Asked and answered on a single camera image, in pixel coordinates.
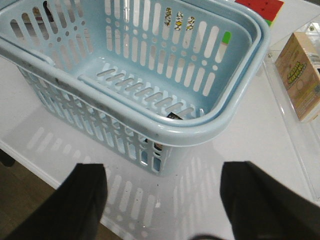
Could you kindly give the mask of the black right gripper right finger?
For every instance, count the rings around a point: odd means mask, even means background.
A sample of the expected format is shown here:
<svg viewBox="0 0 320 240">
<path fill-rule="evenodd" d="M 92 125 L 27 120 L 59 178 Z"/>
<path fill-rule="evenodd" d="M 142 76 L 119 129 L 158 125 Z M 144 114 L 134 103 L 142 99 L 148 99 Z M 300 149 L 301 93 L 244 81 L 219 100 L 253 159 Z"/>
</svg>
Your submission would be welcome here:
<svg viewBox="0 0 320 240">
<path fill-rule="evenodd" d="M 220 197 L 236 240 L 318 240 L 320 208 L 250 161 L 224 162 Z"/>
</svg>

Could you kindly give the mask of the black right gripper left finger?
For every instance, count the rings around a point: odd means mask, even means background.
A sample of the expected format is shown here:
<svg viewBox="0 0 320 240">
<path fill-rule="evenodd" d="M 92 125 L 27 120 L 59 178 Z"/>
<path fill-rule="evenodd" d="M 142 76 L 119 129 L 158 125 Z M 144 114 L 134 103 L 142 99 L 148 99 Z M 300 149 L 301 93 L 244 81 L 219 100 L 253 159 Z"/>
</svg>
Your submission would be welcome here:
<svg viewBox="0 0 320 240">
<path fill-rule="evenodd" d="M 8 240 L 94 240 L 107 201 L 101 163 L 78 163 L 60 187 Z"/>
</svg>

